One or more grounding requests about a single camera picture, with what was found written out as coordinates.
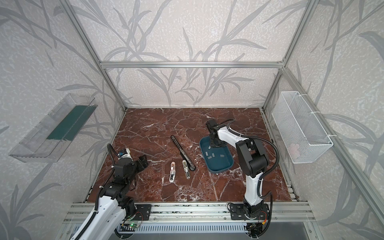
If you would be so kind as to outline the teal plastic tray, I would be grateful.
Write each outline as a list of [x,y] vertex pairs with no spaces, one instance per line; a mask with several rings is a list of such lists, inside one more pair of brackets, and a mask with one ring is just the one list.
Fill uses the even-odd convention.
[[[205,160],[206,166],[212,174],[219,174],[229,170],[233,164],[234,159],[229,151],[228,147],[223,148],[211,148],[210,138],[204,137],[200,140],[200,148]],[[208,156],[215,154],[214,158],[208,159]]]

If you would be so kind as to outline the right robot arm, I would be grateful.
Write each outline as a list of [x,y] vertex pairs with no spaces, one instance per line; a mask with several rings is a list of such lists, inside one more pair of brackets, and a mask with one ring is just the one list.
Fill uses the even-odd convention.
[[246,175],[246,192],[244,196],[244,212],[251,216],[262,209],[264,196],[262,196],[263,178],[268,173],[269,156],[263,143],[274,144],[266,139],[241,134],[233,130],[230,125],[233,119],[217,123],[209,119],[206,127],[210,133],[210,146],[220,148],[230,145],[237,150],[239,164],[243,174]]

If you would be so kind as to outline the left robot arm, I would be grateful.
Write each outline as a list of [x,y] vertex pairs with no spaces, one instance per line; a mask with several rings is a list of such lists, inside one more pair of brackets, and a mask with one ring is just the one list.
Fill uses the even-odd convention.
[[107,240],[118,224],[136,213],[134,199],[127,196],[136,175],[148,167],[147,156],[134,161],[130,154],[120,156],[114,165],[113,180],[103,185],[95,207],[72,237],[73,240]]

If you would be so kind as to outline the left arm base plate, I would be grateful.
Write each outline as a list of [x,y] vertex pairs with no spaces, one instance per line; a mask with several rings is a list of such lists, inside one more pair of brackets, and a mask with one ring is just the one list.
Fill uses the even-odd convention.
[[136,205],[136,213],[127,218],[127,221],[148,221],[152,210],[151,204]]

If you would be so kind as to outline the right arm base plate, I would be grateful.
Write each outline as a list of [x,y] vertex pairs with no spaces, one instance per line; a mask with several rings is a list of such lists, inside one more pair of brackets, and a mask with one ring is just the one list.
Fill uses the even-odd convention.
[[268,219],[270,212],[269,205],[262,202],[256,206],[248,206],[246,204],[227,204],[230,212],[231,220],[256,220],[264,221]]

